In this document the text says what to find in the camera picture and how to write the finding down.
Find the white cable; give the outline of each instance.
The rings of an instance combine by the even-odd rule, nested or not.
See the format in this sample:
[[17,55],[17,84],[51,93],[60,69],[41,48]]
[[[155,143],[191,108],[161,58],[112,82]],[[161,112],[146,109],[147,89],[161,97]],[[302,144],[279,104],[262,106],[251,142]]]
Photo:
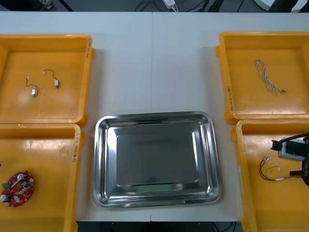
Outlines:
[[266,84],[266,88],[269,92],[275,92],[277,95],[280,95],[280,92],[286,92],[283,89],[279,89],[278,87],[276,87],[267,77],[266,75],[266,71],[267,71],[267,65],[265,64],[265,62],[262,59],[256,59],[255,60],[255,65],[256,68],[259,72],[259,75],[261,76],[261,78],[265,81]]

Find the white table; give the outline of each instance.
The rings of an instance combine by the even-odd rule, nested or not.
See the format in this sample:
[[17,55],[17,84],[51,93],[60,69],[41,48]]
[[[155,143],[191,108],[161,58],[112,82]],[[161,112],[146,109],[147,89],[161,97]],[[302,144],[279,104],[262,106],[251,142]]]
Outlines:
[[[243,217],[232,125],[214,49],[222,31],[309,30],[308,14],[0,12],[0,33],[89,33],[97,50],[76,220],[235,221]],[[214,120],[223,193],[212,204],[103,210],[92,198],[94,126],[105,115],[200,110]]]

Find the metal tray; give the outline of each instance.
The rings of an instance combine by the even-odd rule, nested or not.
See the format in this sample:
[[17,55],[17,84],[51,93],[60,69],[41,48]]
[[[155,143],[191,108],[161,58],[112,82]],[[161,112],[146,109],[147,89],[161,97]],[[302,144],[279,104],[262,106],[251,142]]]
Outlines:
[[95,203],[104,209],[210,203],[221,195],[203,112],[106,116],[96,125]]

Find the yellow plastic tray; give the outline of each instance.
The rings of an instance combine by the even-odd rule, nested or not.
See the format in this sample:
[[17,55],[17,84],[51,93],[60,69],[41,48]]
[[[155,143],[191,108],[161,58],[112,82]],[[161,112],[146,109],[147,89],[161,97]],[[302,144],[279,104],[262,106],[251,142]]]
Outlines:
[[[309,118],[309,32],[224,32],[216,48],[225,94],[225,119]],[[266,89],[255,60],[286,93]]]
[[301,178],[267,181],[259,174],[264,156],[267,167],[280,166],[269,177],[280,178],[301,170],[301,162],[280,159],[270,150],[271,140],[309,131],[308,119],[241,120],[231,131],[235,144],[245,232],[309,232],[309,187]]
[[84,140],[76,124],[0,125],[0,183],[26,170],[36,179],[34,193],[24,205],[0,203],[1,231],[77,231],[75,205]]
[[[0,35],[0,124],[84,126],[94,54],[90,35]],[[59,89],[45,69],[55,71]]]

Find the gray floor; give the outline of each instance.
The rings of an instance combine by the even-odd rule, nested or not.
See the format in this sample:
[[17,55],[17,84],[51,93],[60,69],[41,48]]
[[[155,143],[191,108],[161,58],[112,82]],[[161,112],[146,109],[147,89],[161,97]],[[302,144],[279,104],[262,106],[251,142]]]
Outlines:
[[[73,11],[79,12],[132,12],[141,0],[64,0]],[[225,0],[220,8],[220,12],[237,12],[242,0]],[[167,11],[161,0],[156,0],[157,5],[163,11]],[[186,12],[198,5],[202,0],[176,0],[180,12]],[[54,7],[52,11],[67,11],[67,9],[58,1],[53,0]],[[0,6],[0,11],[7,9]],[[153,4],[150,4],[143,11],[158,12]],[[259,7],[254,0],[244,0],[239,12],[261,13],[266,12]]]
[[[162,222],[159,225],[144,222],[78,222],[78,232],[217,232],[211,222]],[[216,222],[222,232],[233,232],[231,222]],[[242,232],[241,223],[235,232]]]

